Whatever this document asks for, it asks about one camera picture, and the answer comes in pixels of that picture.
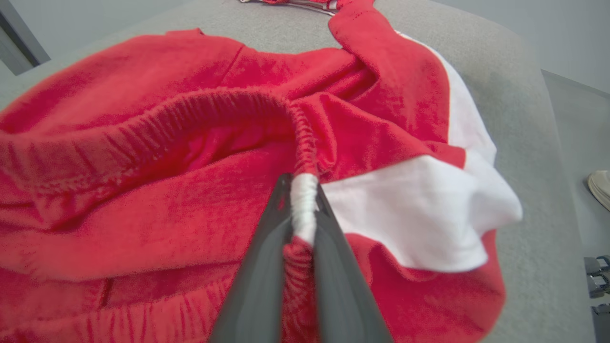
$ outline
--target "floor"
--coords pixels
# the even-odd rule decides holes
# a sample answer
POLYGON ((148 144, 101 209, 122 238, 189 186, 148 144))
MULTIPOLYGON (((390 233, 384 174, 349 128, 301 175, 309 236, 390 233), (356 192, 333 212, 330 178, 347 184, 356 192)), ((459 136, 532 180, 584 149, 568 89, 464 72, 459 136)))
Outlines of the floor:
MULTIPOLYGON (((610 170, 610 95, 543 72, 555 112, 564 164, 574 195, 583 256, 610 255, 610 211, 589 192, 594 170, 610 170)), ((610 303, 610 295, 591 305, 610 303)))

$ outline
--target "gray table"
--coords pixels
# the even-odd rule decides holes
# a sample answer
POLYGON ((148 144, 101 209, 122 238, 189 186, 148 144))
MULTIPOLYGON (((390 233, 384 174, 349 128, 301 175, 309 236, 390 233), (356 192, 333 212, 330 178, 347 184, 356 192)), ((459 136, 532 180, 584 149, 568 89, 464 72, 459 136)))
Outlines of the gray table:
MULTIPOLYGON (((485 342, 593 342, 581 242, 540 68, 521 39, 477 16, 424 0, 377 0, 395 29, 432 46, 464 78, 498 147, 497 167, 524 220, 499 230, 508 301, 485 342)), ((201 27, 269 52, 337 46, 319 13, 237 0, 194 1, 0 85, 0 107, 110 45, 141 34, 201 27)))

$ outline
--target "red and white jacket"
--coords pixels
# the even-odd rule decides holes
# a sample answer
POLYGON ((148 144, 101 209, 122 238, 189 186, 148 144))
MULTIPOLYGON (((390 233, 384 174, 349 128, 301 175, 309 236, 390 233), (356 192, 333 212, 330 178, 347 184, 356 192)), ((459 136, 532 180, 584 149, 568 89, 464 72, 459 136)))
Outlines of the red and white jacket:
POLYGON ((296 55, 133 38, 0 112, 0 341, 205 341, 287 172, 284 341, 318 339, 318 182, 396 342, 488 333, 494 228, 522 210, 472 97, 370 1, 329 28, 342 49, 296 55))

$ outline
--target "white sneaker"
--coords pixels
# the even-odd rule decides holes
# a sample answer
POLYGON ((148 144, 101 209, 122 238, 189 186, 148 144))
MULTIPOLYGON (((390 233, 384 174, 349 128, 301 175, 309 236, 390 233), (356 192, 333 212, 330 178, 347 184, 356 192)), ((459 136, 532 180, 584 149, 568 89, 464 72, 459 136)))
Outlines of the white sneaker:
POLYGON ((593 172, 587 178, 589 190, 607 210, 610 211, 610 175, 607 170, 593 172))

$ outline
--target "shoe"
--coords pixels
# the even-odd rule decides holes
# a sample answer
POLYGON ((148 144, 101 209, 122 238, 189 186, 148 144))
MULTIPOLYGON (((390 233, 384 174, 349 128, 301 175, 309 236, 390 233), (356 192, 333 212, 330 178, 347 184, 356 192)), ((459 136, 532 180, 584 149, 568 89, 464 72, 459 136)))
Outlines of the shoe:
POLYGON ((596 275, 587 275, 587 286, 589 287, 589 298, 601 298, 610 294, 610 273, 600 272, 596 275))
POLYGON ((587 275, 595 275, 601 271, 610 271, 610 256, 598 256, 597 258, 584 258, 584 269, 587 275))
POLYGON ((610 175, 607 170, 598 170, 587 178, 589 190, 607 210, 610 211, 610 175))

